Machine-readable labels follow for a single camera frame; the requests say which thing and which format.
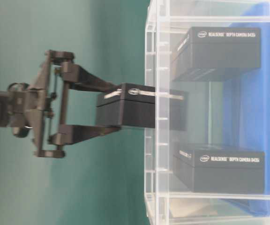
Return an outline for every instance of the teal wall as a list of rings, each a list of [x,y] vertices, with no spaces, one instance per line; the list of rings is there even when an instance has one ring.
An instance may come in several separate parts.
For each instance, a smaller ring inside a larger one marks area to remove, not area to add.
[[[47,49],[113,83],[143,83],[149,0],[0,0],[0,90],[30,83]],[[71,92],[68,123],[94,123],[94,93]],[[125,129],[32,156],[0,128],[0,225],[144,225],[143,131]]]

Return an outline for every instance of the label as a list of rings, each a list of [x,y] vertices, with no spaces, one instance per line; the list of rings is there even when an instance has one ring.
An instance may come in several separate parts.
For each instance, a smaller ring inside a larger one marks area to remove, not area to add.
[[[184,44],[188,42],[189,38],[190,38],[190,35],[188,34],[188,36],[184,39],[184,41],[179,45],[177,51],[179,51],[184,46]]]
[[[242,163],[260,163],[258,157],[224,157],[224,156],[208,156],[203,155],[200,157],[201,162],[242,162]]]
[[[200,31],[197,33],[197,36],[199,38],[204,37],[220,37],[220,38],[255,38],[256,33],[255,32],[206,32],[206,31]]]
[[[179,151],[179,153],[180,153],[180,155],[185,156],[186,158],[191,159],[191,154],[189,154],[187,152],[184,152],[184,151],[181,151],[181,150]]]
[[[112,97],[120,95],[120,94],[121,94],[121,89],[117,89],[116,91],[113,91],[109,94],[104,95],[104,99],[112,98]]]
[[[138,88],[131,88],[131,89],[128,90],[128,93],[130,95],[146,95],[146,96],[156,96],[157,95],[153,91],[140,90]],[[159,96],[160,97],[165,97],[165,98],[178,99],[178,100],[183,100],[184,99],[184,97],[181,96],[181,95],[161,94]]]

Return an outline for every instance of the intel logo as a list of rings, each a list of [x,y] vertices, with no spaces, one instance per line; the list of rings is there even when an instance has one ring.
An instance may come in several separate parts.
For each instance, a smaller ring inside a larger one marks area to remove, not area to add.
[[[128,91],[128,93],[129,93],[130,95],[138,95],[139,92],[140,92],[140,90],[139,90],[138,88],[131,88],[131,89]]]
[[[207,36],[207,32],[206,32],[206,31],[200,31],[200,32],[198,32],[197,36],[198,36],[199,38],[204,38],[204,37]]]
[[[207,156],[207,155],[203,155],[200,157],[200,161],[201,162],[208,162],[210,159],[210,156]]]

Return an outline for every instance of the transparent container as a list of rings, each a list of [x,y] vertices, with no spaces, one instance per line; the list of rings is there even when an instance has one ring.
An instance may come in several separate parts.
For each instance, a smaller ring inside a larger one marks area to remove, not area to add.
[[[270,1],[151,0],[151,225],[270,225]]]

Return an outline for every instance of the blue fabric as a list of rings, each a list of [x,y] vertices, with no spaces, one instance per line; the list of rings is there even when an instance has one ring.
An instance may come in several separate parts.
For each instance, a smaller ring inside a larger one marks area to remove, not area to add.
[[[244,15],[269,15],[260,3]],[[261,29],[261,67],[224,83],[224,144],[265,152],[265,194],[270,195],[270,22],[235,23],[232,27]],[[268,216],[270,202],[236,201],[255,216]]]

